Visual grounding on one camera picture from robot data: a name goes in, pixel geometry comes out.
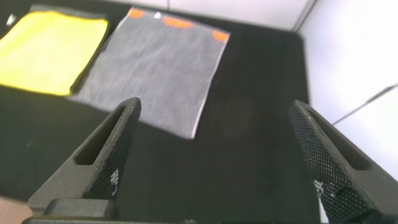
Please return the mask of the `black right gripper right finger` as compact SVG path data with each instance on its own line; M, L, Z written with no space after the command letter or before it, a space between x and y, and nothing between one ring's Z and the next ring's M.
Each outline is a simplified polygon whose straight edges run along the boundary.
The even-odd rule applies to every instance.
M397 223L397 181L308 104L289 119L330 223Z

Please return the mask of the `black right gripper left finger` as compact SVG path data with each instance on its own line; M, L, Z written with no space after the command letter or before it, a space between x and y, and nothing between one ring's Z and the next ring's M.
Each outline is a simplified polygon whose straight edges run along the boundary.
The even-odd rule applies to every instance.
M30 209L43 213L51 201L61 198L114 200L140 113L139 98L119 104L30 197Z

